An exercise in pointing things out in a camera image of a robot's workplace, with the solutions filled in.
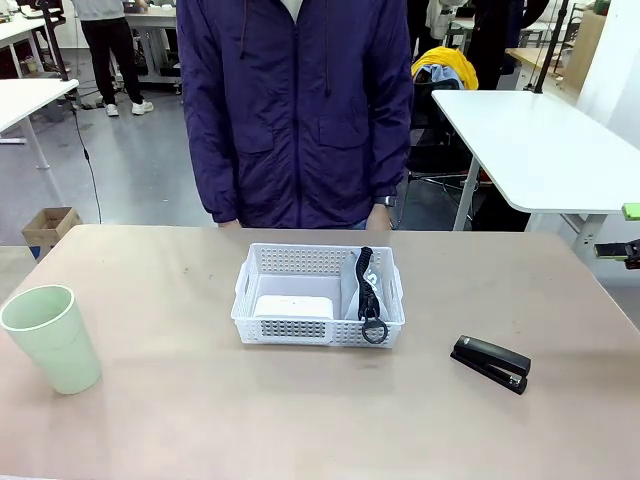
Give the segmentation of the person left hand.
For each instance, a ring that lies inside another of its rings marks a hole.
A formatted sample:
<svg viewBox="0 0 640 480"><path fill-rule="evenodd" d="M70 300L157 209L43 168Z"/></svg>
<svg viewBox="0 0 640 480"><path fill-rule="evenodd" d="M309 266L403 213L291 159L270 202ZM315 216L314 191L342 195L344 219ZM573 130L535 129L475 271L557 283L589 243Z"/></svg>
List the person left hand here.
<svg viewBox="0 0 640 480"><path fill-rule="evenodd" d="M367 218L366 229L371 231L389 231L391 219L389 209L382 204L375 204Z"/></svg>

